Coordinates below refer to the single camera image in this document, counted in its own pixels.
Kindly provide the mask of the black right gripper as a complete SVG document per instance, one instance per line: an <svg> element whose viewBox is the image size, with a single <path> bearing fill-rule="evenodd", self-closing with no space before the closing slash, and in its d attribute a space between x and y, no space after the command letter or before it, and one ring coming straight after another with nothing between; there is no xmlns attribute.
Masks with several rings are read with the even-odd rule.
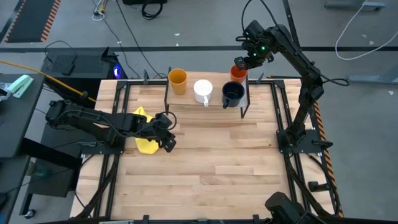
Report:
<svg viewBox="0 0 398 224"><path fill-rule="evenodd" d="M264 43L245 40L242 43L242 48L247 51L248 56L234 59L238 70L261 67L264 62L271 63L274 61L271 50Z"/></svg>

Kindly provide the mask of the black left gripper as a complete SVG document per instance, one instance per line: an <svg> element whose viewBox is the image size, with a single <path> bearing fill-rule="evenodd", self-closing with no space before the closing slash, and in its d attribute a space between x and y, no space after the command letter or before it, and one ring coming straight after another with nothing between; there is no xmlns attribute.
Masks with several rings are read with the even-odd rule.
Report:
<svg viewBox="0 0 398 224"><path fill-rule="evenodd" d="M144 138L148 140L160 141L160 147L167 152L172 152L176 145L174 135L170 135L165 123L149 123L144 128Z"/></svg>

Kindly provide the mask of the small orange plastic cup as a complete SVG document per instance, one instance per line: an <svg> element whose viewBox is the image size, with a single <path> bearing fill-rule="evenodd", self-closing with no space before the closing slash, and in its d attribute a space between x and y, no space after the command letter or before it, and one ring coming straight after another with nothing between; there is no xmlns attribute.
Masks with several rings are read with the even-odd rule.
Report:
<svg viewBox="0 0 398 224"><path fill-rule="evenodd" d="M242 83L248 75L247 70L240 70L236 65L233 65L230 70L231 80Z"/></svg>

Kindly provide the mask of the black mug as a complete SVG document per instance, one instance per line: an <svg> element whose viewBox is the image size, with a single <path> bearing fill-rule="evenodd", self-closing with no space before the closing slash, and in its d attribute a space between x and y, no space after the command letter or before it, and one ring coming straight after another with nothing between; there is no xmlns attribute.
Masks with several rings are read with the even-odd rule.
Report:
<svg viewBox="0 0 398 224"><path fill-rule="evenodd" d="M237 107L244 93L244 87L239 82L231 81L225 83L222 87L223 108Z"/></svg>

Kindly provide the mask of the white mug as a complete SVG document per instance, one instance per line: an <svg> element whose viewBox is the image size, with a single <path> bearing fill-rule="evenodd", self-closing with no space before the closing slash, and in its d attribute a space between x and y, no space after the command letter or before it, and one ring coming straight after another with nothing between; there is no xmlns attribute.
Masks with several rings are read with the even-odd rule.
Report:
<svg viewBox="0 0 398 224"><path fill-rule="evenodd" d="M209 107L211 100L213 85L208 80L198 80L193 86L194 97L198 103L203 104L204 107Z"/></svg>

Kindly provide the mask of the tall yellow plastic cup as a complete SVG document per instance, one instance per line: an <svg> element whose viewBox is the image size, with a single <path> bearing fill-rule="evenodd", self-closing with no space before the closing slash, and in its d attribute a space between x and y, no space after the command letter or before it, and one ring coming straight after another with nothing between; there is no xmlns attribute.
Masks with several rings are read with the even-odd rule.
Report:
<svg viewBox="0 0 398 224"><path fill-rule="evenodd" d="M187 91L187 73L181 68L175 68L169 72L169 83L176 95L184 95Z"/></svg>

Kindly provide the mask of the black computer tower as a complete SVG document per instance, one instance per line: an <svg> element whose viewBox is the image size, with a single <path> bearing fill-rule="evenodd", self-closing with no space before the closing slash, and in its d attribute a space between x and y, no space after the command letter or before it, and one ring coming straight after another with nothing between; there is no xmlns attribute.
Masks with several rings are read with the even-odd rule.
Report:
<svg viewBox="0 0 398 224"><path fill-rule="evenodd" d="M102 80L128 79L119 63L118 55L108 48L93 52L50 52L43 62L41 72L84 93L84 96L80 96L52 80L45 81L63 99L87 108L95 107L95 102L91 99L97 98Z"/></svg>

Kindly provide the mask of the black side cart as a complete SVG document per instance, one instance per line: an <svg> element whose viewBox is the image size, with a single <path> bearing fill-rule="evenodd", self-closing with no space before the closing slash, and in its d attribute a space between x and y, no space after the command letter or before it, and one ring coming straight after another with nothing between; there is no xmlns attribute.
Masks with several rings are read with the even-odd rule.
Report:
<svg viewBox="0 0 398 224"><path fill-rule="evenodd" d="M79 132L72 129L53 129L45 125L41 142L24 140L22 149L34 158L29 168L30 181L19 214L32 218L36 210L30 208L35 195L66 197L74 190L81 165Z"/></svg>

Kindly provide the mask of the black cylindrical knob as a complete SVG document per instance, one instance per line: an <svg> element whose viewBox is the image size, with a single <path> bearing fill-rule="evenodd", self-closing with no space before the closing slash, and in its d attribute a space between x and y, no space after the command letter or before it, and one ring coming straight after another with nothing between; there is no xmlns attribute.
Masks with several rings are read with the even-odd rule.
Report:
<svg viewBox="0 0 398 224"><path fill-rule="evenodd" d="M328 183L319 184L317 181L308 182L308 188L311 192L329 191L331 186Z"/></svg>

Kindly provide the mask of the orange black hazard strip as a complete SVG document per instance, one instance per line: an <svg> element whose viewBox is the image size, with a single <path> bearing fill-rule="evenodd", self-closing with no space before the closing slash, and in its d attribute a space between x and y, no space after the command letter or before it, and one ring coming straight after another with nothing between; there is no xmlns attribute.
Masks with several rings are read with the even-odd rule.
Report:
<svg viewBox="0 0 398 224"><path fill-rule="evenodd" d="M318 102L316 101L312 111L310 113L310 117L312 119L312 123L316 124L315 129L318 132L319 138L322 142L327 142L326 135L323 129L323 122L320 114L320 109ZM329 146L324 146L322 150L321 161L322 168L325 170L325 177L327 182L331 185L331 201L333 204L333 208L335 210L335 214L339 217L343 217L343 211L341 207L340 198L338 195L338 191L336 188L335 176L333 173L333 167L330 159Z"/></svg>

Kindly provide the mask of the black side desk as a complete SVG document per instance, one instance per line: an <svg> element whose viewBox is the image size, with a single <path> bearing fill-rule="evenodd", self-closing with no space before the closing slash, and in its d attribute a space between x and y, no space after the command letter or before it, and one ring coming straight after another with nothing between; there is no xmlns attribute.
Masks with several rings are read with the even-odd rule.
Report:
<svg viewBox="0 0 398 224"><path fill-rule="evenodd" d="M33 81L20 98L11 93L8 99L0 102L0 158L10 158L18 154L42 91L44 76L29 76Z"/></svg>

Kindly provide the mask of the mint green stapler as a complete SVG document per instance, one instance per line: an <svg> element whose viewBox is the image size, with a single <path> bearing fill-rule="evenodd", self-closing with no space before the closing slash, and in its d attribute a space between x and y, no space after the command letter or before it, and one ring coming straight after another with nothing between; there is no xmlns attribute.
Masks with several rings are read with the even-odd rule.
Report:
<svg viewBox="0 0 398 224"><path fill-rule="evenodd" d="M20 98L33 81L34 79L29 75L22 75L16 81L11 83L6 88L6 91L8 93L12 93L13 97Z"/></svg>

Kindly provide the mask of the wooden shelf with black frame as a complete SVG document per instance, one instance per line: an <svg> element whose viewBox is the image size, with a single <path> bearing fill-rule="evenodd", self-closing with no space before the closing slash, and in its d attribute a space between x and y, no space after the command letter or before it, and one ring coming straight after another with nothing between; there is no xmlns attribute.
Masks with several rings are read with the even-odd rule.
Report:
<svg viewBox="0 0 398 224"><path fill-rule="evenodd" d="M213 85L213 91L211 100L209 102L209 107L217 107L222 108L222 87L225 83L231 82L231 76L229 73L212 73L212 72L186 72L187 73L187 91L184 95L176 95L172 89L171 84L169 83L169 79L167 79L167 86L164 96L164 106L165 110L169 111L169 107L171 105L181 105L181 106L201 106L204 107L203 104L198 103L194 97L193 86L194 83L198 80L204 79L208 80ZM240 109L240 117L244 118L246 112L250 105L250 96L249 96L249 80L246 79L240 83L244 87L245 93L242 99L239 102L239 105L234 108Z"/></svg>

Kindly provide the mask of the black aluminium table frame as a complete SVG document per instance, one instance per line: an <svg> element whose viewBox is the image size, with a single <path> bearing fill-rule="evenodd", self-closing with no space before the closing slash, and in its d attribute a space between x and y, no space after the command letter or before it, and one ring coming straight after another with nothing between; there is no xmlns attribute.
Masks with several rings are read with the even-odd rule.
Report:
<svg viewBox="0 0 398 224"><path fill-rule="evenodd" d="M171 105L176 146L168 153L138 152L126 141L119 160L111 218L140 220L250 219L269 215L265 201L289 192L277 146L280 93L269 85L250 88L251 104L240 110Z"/></svg>

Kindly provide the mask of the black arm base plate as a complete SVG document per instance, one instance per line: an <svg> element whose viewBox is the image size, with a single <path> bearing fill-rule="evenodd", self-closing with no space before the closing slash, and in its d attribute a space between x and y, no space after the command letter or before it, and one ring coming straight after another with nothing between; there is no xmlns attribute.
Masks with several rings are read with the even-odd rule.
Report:
<svg viewBox="0 0 398 224"><path fill-rule="evenodd" d="M318 132L314 129L306 130L306 135L296 146L287 143L284 130L277 131L276 135L279 151L284 154L319 153L333 145L330 141L321 140Z"/></svg>
<svg viewBox="0 0 398 224"><path fill-rule="evenodd" d="M100 129L91 134L95 139L78 141L82 147L82 154L122 154L124 152L125 138L116 134L111 129Z"/></svg>

